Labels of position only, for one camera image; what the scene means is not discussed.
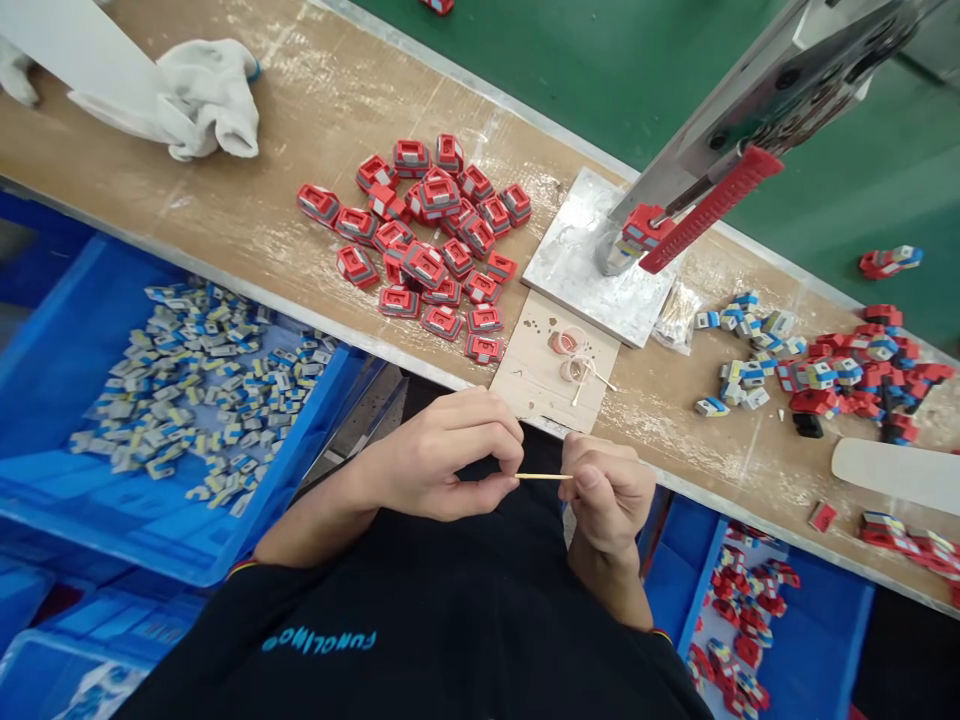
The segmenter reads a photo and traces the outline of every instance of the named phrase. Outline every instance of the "black shirt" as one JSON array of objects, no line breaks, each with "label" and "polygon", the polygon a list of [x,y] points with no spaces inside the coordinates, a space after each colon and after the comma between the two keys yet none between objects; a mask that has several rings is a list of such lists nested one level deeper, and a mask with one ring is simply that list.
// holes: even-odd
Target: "black shirt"
[{"label": "black shirt", "polygon": [[710,717],[669,640],[567,567],[551,492],[447,524],[381,511],[324,567],[237,571],[115,717]]}]

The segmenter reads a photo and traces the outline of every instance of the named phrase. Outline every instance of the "white cloth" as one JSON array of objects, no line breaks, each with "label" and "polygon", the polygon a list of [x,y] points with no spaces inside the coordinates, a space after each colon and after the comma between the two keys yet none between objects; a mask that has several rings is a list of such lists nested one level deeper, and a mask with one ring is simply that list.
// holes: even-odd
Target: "white cloth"
[{"label": "white cloth", "polygon": [[36,90],[27,79],[33,61],[16,45],[0,36],[0,87],[21,105],[33,107],[39,102]]},{"label": "white cloth", "polygon": [[236,40],[191,40],[157,60],[169,92],[157,96],[153,117],[142,117],[72,91],[71,100],[130,135],[169,145],[180,161],[205,157],[222,147],[231,155],[256,157],[260,114],[249,83],[260,74],[256,58]]}]

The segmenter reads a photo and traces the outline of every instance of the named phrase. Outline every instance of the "toothpick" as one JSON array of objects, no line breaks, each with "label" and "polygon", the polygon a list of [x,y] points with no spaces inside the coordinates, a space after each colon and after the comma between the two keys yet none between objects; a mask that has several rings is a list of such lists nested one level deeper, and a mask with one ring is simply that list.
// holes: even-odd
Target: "toothpick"
[{"label": "toothpick", "polygon": [[573,475],[541,475],[539,473],[517,473],[517,480],[573,480]]}]

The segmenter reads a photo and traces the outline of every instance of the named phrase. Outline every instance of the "red rubber grip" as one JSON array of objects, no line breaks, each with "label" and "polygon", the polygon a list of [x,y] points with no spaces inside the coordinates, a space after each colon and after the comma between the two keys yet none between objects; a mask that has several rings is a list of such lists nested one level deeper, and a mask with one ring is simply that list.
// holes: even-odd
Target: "red rubber grip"
[{"label": "red rubber grip", "polygon": [[737,166],[701,201],[680,224],[640,261],[651,275],[663,270],[681,252],[693,245],[711,225],[730,212],[757,186],[783,170],[783,163],[766,150],[751,145]]}]

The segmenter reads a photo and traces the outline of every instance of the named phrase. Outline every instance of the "green floor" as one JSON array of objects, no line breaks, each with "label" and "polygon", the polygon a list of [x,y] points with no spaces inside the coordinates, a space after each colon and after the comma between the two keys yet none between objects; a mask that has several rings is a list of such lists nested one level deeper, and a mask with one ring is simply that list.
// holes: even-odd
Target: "green floor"
[{"label": "green floor", "polygon": [[[356,0],[591,143],[643,169],[784,0]],[[727,220],[863,303],[898,305],[956,355],[960,97],[887,63],[853,113],[786,156]],[[900,244],[927,260],[863,280],[856,259]]]}]

